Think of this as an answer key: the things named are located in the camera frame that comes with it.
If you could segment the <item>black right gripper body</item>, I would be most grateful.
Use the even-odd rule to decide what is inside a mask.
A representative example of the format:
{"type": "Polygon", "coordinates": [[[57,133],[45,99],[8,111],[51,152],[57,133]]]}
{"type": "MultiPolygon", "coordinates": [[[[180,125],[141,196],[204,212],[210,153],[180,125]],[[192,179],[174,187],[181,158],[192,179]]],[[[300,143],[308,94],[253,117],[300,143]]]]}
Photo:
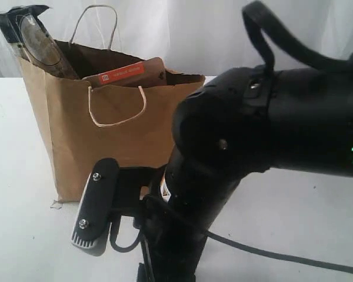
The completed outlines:
{"type": "Polygon", "coordinates": [[[195,281],[210,228],[241,181],[237,170],[198,164],[121,168],[111,212],[111,246],[141,246],[138,281],[195,281]]]}

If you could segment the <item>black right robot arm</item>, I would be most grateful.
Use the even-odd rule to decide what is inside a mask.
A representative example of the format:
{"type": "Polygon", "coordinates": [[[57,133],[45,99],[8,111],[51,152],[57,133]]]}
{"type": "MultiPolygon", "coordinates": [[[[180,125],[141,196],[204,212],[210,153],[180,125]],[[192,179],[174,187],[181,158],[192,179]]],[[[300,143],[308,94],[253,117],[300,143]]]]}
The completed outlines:
{"type": "Polygon", "coordinates": [[[118,186],[149,195],[115,196],[110,242],[120,217],[134,217],[143,262],[138,281],[194,281],[207,238],[260,256],[353,274],[353,267],[273,253],[211,233],[209,228],[243,178],[272,167],[353,177],[353,54],[314,56],[304,69],[233,68],[177,107],[168,163],[124,168],[118,186]]]}

